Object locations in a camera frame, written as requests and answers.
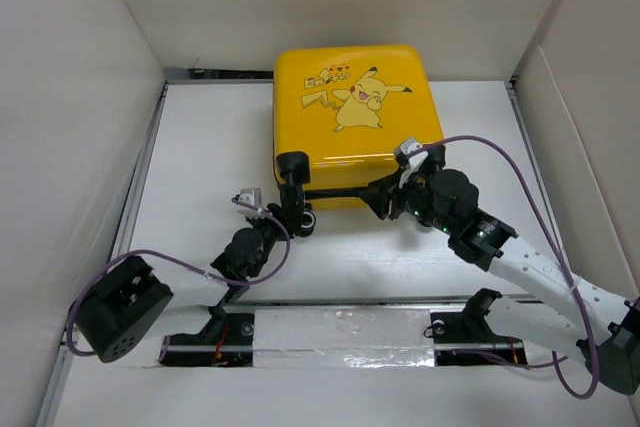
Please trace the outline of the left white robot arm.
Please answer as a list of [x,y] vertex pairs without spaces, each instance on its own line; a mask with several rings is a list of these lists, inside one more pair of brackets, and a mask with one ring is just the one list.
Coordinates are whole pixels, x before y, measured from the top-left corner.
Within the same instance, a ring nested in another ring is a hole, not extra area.
[[265,283],[288,260],[295,238],[313,229],[304,207],[265,208],[236,198],[247,226],[238,230],[207,267],[150,249],[126,252],[98,269],[72,301],[65,342],[78,357],[102,363],[122,359],[147,336],[163,313],[188,304],[187,333],[170,334],[165,346],[219,344],[228,331],[226,307]]

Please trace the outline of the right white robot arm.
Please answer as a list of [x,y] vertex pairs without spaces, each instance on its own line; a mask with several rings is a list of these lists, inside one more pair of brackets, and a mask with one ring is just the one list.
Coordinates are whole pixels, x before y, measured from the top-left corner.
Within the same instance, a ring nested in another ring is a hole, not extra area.
[[360,193],[380,219],[413,215],[448,236],[463,261],[502,278],[545,304],[535,316],[506,296],[483,290],[476,307],[462,315],[474,340],[514,335],[582,363],[611,390],[632,395],[639,388],[639,307],[582,277],[566,276],[558,262],[537,251],[508,224],[478,206],[479,191],[453,169],[427,177],[396,172]]

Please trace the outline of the yellow cartoon suitcase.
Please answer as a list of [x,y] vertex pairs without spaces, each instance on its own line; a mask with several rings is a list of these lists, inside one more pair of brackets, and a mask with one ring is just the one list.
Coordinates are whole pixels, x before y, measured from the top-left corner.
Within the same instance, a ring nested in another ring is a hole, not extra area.
[[394,149],[433,142],[441,123],[418,52],[408,45],[282,53],[273,78],[273,164],[281,206],[368,207],[357,194],[399,172]]

